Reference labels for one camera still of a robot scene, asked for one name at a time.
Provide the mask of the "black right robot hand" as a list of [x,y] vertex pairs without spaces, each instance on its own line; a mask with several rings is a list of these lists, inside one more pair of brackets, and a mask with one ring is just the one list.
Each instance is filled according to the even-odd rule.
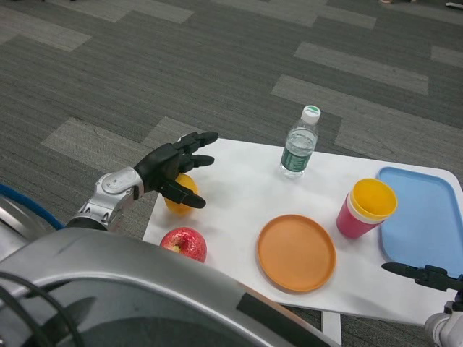
[[440,267],[431,265],[413,267],[397,262],[387,262],[381,267],[390,273],[411,278],[421,286],[439,291],[447,291],[448,289],[462,291],[462,279],[449,277],[447,271]]

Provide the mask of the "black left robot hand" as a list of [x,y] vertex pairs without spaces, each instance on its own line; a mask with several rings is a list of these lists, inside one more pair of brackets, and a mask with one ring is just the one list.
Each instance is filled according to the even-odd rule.
[[212,165],[213,157],[196,155],[195,152],[217,139],[216,132],[192,132],[175,143],[167,143],[153,150],[134,167],[143,181],[143,191],[156,191],[172,202],[189,207],[205,207],[206,202],[202,197],[176,182],[176,179],[179,174],[194,168]]

